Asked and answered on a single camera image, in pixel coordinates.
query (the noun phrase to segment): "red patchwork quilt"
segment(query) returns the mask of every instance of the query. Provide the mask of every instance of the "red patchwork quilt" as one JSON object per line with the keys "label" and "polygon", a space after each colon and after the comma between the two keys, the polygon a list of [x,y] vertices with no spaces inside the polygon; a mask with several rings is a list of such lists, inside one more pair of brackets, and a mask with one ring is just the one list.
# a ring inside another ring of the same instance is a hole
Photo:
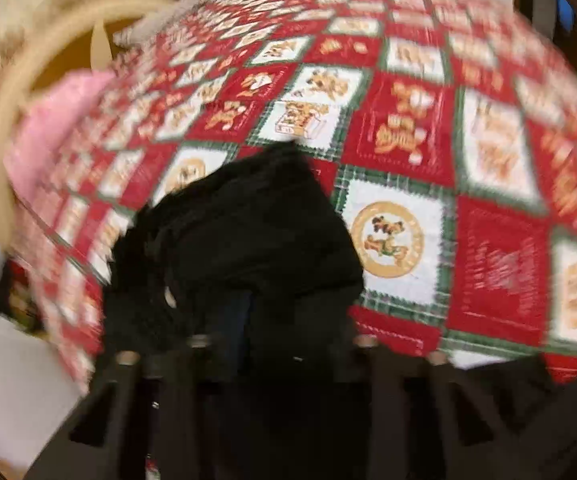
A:
{"label": "red patchwork quilt", "polygon": [[460,366],[544,352],[577,373],[577,76],[510,9],[216,0],[118,72],[20,211],[83,388],[106,259],[136,211],[277,140],[302,147],[348,225],[361,331]]}

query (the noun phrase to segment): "bed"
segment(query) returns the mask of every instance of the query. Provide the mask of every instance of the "bed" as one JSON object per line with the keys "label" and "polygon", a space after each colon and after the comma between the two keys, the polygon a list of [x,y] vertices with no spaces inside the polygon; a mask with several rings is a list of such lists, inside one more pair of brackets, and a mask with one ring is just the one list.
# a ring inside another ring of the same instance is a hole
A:
{"label": "bed", "polygon": [[147,7],[73,13],[0,101],[0,243],[83,390],[106,258],[135,213],[277,140],[347,223],[361,332],[464,367],[543,352],[558,379],[577,373],[577,76],[523,17],[491,0],[215,0],[123,54],[16,204],[1,160],[34,79],[76,30]]}

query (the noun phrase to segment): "pink pillow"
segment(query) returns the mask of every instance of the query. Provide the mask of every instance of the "pink pillow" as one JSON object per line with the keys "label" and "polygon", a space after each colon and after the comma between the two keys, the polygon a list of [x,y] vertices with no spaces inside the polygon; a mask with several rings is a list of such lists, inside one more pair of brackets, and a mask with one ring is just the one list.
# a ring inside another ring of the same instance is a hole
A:
{"label": "pink pillow", "polygon": [[4,155],[4,167],[20,199],[32,201],[54,153],[113,78],[111,70],[73,70],[32,104]]}

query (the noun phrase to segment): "curved wooden frame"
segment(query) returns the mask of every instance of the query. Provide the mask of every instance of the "curved wooden frame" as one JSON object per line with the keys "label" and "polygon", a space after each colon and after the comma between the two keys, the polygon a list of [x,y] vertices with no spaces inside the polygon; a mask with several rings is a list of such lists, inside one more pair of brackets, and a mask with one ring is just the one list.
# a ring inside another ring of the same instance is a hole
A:
{"label": "curved wooden frame", "polygon": [[91,29],[91,67],[101,69],[111,60],[104,23],[139,18],[161,9],[171,0],[94,0],[60,17],[38,34],[7,69],[0,86],[0,247],[10,248],[14,230],[15,198],[4,169],[4,153],[14,131],[20,109],[32,100],[30,91],[47,64]]}

